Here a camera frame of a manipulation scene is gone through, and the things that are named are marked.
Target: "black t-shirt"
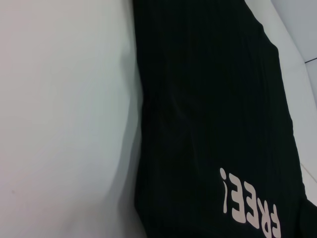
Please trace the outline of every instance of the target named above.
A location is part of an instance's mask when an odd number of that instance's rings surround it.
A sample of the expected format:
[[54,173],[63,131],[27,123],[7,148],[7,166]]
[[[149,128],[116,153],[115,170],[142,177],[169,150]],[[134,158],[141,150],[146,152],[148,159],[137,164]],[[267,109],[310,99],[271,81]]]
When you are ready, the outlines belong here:
[[278,50],[245,2],[134,0],[134,15],[144,92],[135,206],[148,237],[302,237]]

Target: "black garment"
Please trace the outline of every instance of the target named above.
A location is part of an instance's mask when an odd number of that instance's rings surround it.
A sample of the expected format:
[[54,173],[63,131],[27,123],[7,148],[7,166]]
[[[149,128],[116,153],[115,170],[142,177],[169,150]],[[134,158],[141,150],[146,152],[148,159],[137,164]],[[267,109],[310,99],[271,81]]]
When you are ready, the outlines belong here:
[[148,238],[300,237],[305,189],[263,26],[243,0],[134,0],[134,14]]

